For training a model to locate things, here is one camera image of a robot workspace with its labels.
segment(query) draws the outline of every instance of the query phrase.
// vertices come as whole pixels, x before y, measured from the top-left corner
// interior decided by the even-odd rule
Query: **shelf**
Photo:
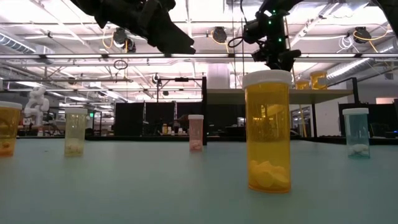
[[[240,89],[207,90],[207,103],[244,105],[244,92]],[[310,105],[352,95],[352,90],[289,90],[292,105]]]

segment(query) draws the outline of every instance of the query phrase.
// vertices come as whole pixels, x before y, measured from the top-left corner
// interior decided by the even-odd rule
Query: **light blue table surface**
[[[18,140],[0,159],[0,223],[398,223],[398,148],[370,160],[344,146],[292,141],[292,191],[249,190],[246,144]]]

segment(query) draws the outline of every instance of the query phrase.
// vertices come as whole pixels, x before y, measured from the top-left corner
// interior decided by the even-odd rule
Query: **white bottle cap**
[[[343,115],[353,115],[353,114],[369,114],[369,109],[367,108],[353,108],[343,110]]]
[[[66,108],[65,114],[84,114],[87,115],[87,109],[84,108]]]
[[[264,70],[252,72],[243,76],[242,88],[260,83],[286,83],[292,84],[292,74],[283,70]]]
[[[188,115],[188,119],[205,119],[205,117],[200,114],[191,114],[191,115]]]
[[[20,103],[11,103],[11,102],[0,101],[0,108],[1,107],[22,110],[22,104],[20,104]]]

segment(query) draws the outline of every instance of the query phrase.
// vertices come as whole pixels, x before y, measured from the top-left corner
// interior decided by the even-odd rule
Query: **white robot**
[[[36,116],[36,126],[43,125],[43,112],[46,112],[50,108],[49,100],[44,98],[46,89],[44,87],[35,87],[29,93],[29,102],[27,102],[24,113],[26,117]]]

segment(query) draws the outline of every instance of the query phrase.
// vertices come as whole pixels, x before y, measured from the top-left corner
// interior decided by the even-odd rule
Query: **desk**
[[[2,224],[398,223],[398,149],[370,160],[345,147],[292,141],[292,191],[248,189],[246,144],[91,142],[64,158],[62,139],[18,140],[0,159]]]

